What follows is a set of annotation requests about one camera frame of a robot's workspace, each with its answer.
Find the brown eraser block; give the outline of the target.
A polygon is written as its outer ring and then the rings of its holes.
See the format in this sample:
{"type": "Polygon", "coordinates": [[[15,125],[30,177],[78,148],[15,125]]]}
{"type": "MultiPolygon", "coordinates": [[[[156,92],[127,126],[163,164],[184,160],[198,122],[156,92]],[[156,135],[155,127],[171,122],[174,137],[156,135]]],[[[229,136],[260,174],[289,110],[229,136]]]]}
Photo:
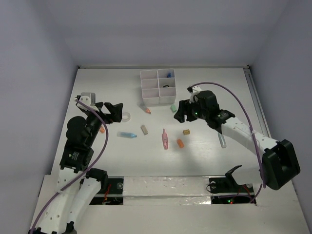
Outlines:
{"type": "Polygon", "coordinates": [[[190,134],[190,130],[189,130],[189,129],[184,130],[184,131],[183,131],[183,134],[184,134],[184,135],[189,135],[189,134],[190,134]]]}

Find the grey eraser block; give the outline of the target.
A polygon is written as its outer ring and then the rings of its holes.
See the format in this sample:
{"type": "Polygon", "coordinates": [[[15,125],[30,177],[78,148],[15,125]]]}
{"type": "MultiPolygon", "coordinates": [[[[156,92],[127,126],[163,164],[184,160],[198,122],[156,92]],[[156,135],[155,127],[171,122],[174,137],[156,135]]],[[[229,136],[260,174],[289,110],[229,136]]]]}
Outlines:
{"type": "Polygon", "coordinates": [[[143,132],[144,135],[147,135],[147,134],[148,134],[148,130],[147,130],[147,128],[146,128],[145,125],[141,125],[140,128],[141,128],[141,130],[142,130],[142,132],[143,132]]]}

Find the clear tape roll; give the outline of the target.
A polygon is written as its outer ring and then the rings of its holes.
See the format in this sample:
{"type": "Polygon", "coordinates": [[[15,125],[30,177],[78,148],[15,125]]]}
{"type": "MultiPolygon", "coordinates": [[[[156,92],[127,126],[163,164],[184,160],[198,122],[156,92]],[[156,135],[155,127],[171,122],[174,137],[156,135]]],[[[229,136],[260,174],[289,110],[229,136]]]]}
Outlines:
{"type": "Polygon", "coordinates": [[[131,115],[128,112],[122,113],[122,122],[128,122],[131,119],[131,115]]]}

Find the pink highlighter pen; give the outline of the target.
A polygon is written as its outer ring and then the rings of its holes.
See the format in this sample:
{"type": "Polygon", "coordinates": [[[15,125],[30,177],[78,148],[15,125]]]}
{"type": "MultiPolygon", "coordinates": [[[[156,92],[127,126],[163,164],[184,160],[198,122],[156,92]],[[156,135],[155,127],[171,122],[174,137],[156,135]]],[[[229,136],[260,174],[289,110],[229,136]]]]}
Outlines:
{"type": "Polygon", "coordinates": [[[168,149],[168,135],[165,129],[163,129],[162,131],[162,144],[163,144],[164,150],[167,150],[168,149]]]}

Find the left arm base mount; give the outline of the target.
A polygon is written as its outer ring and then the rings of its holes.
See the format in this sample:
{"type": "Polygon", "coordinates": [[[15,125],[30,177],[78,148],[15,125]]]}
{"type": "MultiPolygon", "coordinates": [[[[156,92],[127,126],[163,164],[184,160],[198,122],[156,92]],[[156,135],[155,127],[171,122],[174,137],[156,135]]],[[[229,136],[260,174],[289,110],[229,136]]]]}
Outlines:
{"type": "Polygon", "coordinates": [[[124,177],[108,177],[108,185],[91,200],[90,205],[123,205],[124,177]]]}

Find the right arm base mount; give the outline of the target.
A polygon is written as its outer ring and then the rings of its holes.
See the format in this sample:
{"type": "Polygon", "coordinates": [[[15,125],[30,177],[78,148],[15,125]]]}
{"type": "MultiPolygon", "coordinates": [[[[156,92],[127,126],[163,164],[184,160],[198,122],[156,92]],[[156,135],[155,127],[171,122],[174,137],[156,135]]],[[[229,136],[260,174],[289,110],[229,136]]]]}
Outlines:
{"type": "Polygon", "coordinates": [[[233,178],[233,172],[240,167],[241,165],[233,167],[224,176],[209,178],[206,190],[211,195],[212,204],[248,204],[254,199],[253,186],[249,188],[247,184],[239,185],[233,178]]]}

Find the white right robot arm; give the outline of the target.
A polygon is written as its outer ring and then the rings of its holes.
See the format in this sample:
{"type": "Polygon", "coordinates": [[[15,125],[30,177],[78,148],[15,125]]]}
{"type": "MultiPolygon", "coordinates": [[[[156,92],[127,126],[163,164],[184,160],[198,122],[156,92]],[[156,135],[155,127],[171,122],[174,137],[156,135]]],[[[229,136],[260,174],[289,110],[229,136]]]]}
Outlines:
{"type": "Polygon", "coordinates": [[[196,92],[190,99],[181,100],[174,118],[180,123],[204,120],[211,129],[255,154],[260,181],[273,190],[279,190],[301,172],[290,141],[267,137],[244,124],[235,114],[219,107],[212,91],[196,92]]]}

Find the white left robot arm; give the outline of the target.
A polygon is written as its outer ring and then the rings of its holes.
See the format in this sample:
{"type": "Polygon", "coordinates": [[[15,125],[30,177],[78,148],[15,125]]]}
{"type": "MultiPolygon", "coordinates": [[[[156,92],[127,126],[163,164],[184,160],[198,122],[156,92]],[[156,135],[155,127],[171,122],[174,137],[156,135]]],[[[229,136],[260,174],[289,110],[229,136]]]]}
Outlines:
{"type": "Polygon", "coordinates": [[[78,222],[97,193],[108,189],[107,172],[94,168],[92,145],[101,127],[121,122],[123,104],[95,103],[77,96],[76,106],[86,118],[76,116],[67,123],[66,143],[60,161],[55,194],[36,217],[31,234],[75,234],[78,222]]]}

